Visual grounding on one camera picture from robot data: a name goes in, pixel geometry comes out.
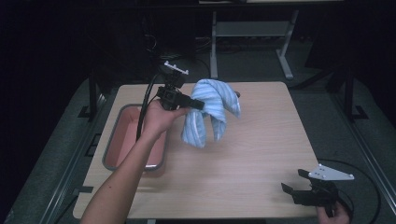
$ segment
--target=light wood table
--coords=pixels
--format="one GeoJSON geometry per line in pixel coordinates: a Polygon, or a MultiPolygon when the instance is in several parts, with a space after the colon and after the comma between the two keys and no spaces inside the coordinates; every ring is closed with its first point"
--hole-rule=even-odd
{"type": "MultiPolygon", "coordinates": [[[[180,139],[184,118],[169,131],[164,173],[144,175],[128,218],[265,218],[310,217],[314,207],[293,203],[280,183],[310,189],[297,169],[312,170],[318,163],[303,124],[281,82],[230,83],[241,93],[241,119],[227,112],[222,139],[213,140],[206,121],[205,148],[191,147],[180,139]]],[[[143,102],[146,85],[122,86],[110,111],[92,159],[74,216],[84,209],[111,174],[102,164],[106,145],[120,109],[143,102]]],[[[181,91],[190,95],[193,84],[181,91]]],[[[152,94],[157,91],[154,86],[152,94]]]]}

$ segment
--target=forearm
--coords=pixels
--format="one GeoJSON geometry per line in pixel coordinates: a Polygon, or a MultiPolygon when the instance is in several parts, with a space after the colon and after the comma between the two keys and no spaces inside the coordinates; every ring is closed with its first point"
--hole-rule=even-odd
{"type": "Polygon", "coordinates": [[[143,135],[122,164],[97,190],[81,223],[123,223],[134,200],[140,177],[149,159],[156,136],[143,135]]]}

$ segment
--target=human arm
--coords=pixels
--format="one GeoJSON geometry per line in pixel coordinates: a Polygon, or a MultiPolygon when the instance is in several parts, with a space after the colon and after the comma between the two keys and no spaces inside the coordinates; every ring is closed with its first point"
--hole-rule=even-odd
{"type": "Polygon", "coordinates": [[[324,207],[317,207],[319,224],[349,224],[347,210],[339,202],[334,205],[334,217],[328,217],[324,207]]]}
{"type": "Polygon", "coordinates": [[[148,106],[143,132],[116,171],[93,195],[81,223],[123,223],[128,216],[140,177],[157,139],[188,108],[163,110],[159,101],[148,106]]]}

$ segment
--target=blue striped cloth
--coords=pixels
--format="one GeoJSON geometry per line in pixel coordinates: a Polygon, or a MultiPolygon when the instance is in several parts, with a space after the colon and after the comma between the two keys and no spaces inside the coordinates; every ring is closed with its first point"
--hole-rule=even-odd
{"type": "Polygon", "coordinates": [[[195,84],[191,99],[205,102],[203,110],[192,109],[186,115],[181,133],[181,139],[194,147],[205,146],[205,117],[210,116],[211,118],[215,141],[220,140],[227,126],[225,109],[240,118],[241,108],[238,97],[227,83],[213,79],[201,79],[195,84]]]}

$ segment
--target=white bracket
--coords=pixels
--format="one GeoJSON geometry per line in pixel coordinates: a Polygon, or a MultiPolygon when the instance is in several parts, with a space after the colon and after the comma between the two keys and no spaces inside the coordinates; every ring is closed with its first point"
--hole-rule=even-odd
{"type": "Polygon", "coordinates": [[[170,69],[177,70],[177,71],[181,72],[184,75],[188,75],[189,74],[189,70],[183,71],[183,70],[179,69],[175,64],[172,65],[168,61],[165,62],[165,66],[167,66],[170,69]]]}
{"type": "Polygon", "coordinates": [[[315,170],[308,174],[309,177],[321,180],[353,180],[355,176],[349,175],[330,167],[319,164],[315,170]]]}

